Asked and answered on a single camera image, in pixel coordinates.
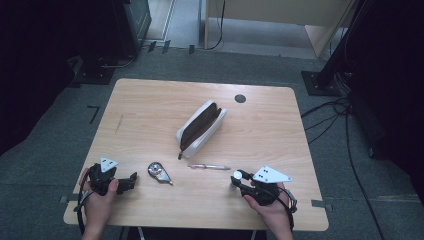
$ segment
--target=table top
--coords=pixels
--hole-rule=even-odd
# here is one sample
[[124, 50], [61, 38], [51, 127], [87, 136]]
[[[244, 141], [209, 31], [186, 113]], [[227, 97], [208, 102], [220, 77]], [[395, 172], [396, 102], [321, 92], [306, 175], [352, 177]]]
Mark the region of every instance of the table top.
[[[238, 94], [244, 103], [235, 101]], [[177, 130], [209, 99], [228, 110], [222, 126], [196, 155], [178, 160]], [[116, 178], [139, 175], [135, 188], [117, 197], [110, 225], [266, 229], [239, 189], [230, 188], [230, 176], [268, 165], [293, 179], [285, 186], [298, 200], [294, 229], [328, 228], [325, 209], [311, 203], [322, 196], [291, 88], [120, 79], [81, 171], [101, 156], [119, 163]], [[152, 162], [163, 165], [173, 186], [150, 177]], [[231, 170], [187, 167], [202, 163]], [[75, 206], [71, 201], [65, 211], [68, 224], [78, 223]]]

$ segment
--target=floor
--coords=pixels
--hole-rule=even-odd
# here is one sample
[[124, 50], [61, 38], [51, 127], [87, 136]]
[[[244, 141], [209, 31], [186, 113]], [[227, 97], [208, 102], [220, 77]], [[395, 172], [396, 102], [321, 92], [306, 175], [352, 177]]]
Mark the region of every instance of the floor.
[[[149, 5], [152, 25], [147, 43], [160, 46], [170, 40], [170, 47], [204, 49], [205, 0], [149, 0]], [[213, 47], [220, 37], [220, 19], [209, 21], [208, 47]], [[214, 51], [318, 59], [302, 25], [224, 19], [222, 29], [222, 41]], [[320, 59], [328, 60], [345, 32], [336, 33]]]

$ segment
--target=white triangle marker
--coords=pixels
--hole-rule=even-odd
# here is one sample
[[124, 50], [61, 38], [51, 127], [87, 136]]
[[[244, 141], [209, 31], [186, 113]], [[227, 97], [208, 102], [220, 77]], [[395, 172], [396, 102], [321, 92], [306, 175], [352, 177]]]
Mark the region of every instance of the white triangle marker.
[[116, 165], [118, 165], [117, 162], [110, 160], [105, 157], [100, 157], [100, 166], [102, 169], [102, 172], [105, 173], [109, 171], [110, 169], [114, 168]]
[[292, 178], [266, 165], [253, 175], [253, 179], [263, 183], [291, 182]]

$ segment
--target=finger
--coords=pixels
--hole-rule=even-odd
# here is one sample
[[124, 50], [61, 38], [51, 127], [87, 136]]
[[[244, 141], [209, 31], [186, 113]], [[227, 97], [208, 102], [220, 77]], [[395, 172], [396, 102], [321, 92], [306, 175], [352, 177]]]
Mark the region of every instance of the finger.
[[109, 187], [107, 190], [107, 194], [106, 197], [110, 200], [113, 201], [113, 199], [116, 196], [116, 191], [118, 190], [118, 186], [119, 186], [119, 180], [114, 178], [110, 183], [109, 183]]
[[80, 186], [81, 186], [82, 181], [84, 180], [84, 176], [85, 176], [85, 174], [87, 174], [87, 172], [88, 172], [88, 168], [86, 168], [86, 169], [84, 169], [84, 171], [82, 171], [81, 177], [80, 177], [80, 180], [79, 180], [79, 185]]
[[92, 191], [91, 191], [91, 182], [90, 182], [90, 181], [85, 182], [85, 183], [84, 183], [84, 187], [83, 187], [82, 189], [83, 189], [84, 191], [92, 192]]
[[252, 208], [253, 210], [258, 211], [260, 208], [260, 205], [258, 202], [256, 202], [256, 200], [249, 196], [249, 195], [244, 195], [243, 196], [244, 200], [246, 200], [247, 204], [249, 204], [250, 208]]
[[279, 188], [286, 189], [286, 187], [284, 186], [284, 183], [282, 183], [282, 182], [277, 183], [277, 186]]

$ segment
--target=gray carpet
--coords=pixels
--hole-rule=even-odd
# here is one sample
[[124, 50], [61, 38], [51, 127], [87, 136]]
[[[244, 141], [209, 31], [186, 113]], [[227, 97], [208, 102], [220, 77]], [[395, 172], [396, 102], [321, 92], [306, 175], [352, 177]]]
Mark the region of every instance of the gray carpet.
[[[160, 47], [115, 70], [107, 86], [67, 88], [40, 119], [30, 136], [0, 157], [0, 239], [78, 239], [77, 226], [63, 222], [66, 205], [59, 198], [73, 190], [108, 98], [120, 78], [159, 79], [291, 87], [301, 113], [334, 97], [309, 96], [301, 71], [320, 71], [325, 62]], [[92, 121], [95, 109], [100, 111]], [[323, 108], [303, 119], [309, 127], [331, 115]], [[359, 179], [370, 199], [385, 239], [422, 239], [424, 209], [409, 177], [390, 161], [368, 157], [362, 129], [349, 116], [350, 149]], [[314, 139], [329, 122], [308, 130]], [[373, 217], [355, 180], [348, 157], [345, 118], [341, 117], [310, 144], [329, 219], [324, 232], [295, 232], [296, 239], [380, 239]], [[104, 239], [118, 239], [108, 227]]]

